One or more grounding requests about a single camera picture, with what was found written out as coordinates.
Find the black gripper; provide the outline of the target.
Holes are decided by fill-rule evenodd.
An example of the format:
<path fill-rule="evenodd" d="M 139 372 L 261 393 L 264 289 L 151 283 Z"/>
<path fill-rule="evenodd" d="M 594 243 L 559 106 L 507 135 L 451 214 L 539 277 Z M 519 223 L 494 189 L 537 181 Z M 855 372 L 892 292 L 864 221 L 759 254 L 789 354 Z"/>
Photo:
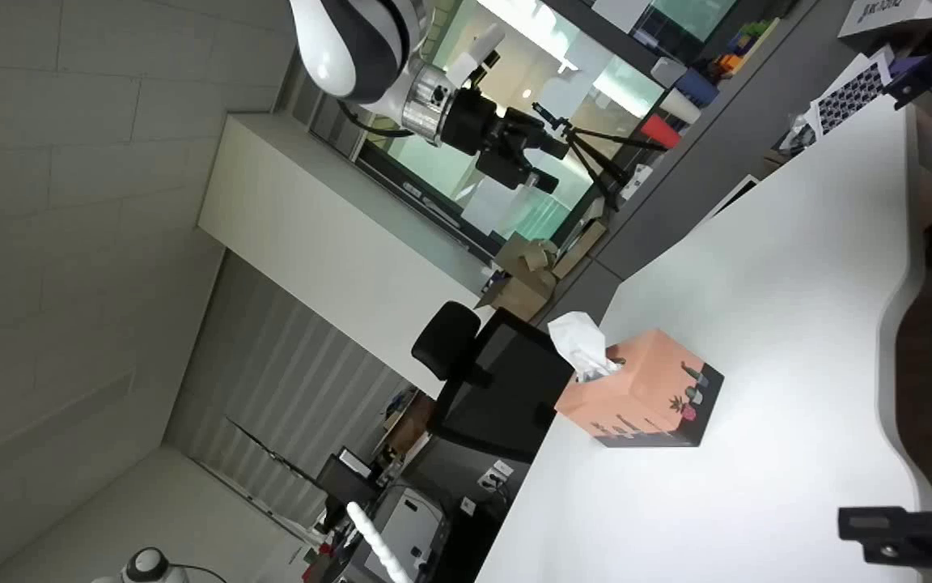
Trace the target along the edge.
<path fill-rule="evenodd" d="M 475 167 L 504 189 L 530 184 L 552 191 L 557 179 L 519 163 L 526 149 L 563 160 L 570 147 L 557 138 L 543 118 L 497 106 L 475 87 L 456 91 L 441 123 L 441 138 L 466 155 L 475 155 Z"/>

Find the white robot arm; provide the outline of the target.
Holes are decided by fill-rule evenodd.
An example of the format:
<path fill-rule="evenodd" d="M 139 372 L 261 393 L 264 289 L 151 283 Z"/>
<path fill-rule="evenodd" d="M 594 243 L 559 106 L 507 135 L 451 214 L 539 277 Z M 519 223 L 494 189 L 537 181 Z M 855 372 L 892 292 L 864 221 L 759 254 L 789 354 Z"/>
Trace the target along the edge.
<path fill-rule="evenodd" d="M 504 189 L 557 191 L 559 179 L 537 167 L 526 149 L 563 160 L 566 147 L 537 118 L 478 91 L 497 61 L 497 27 L 478 32 L 453 65 L 432 65 L 422 54 L 422 0 L 287 0 L 287 11 L 302 65 L 328 96 L 391 119 L 391 135 L 471 155 Z"/>

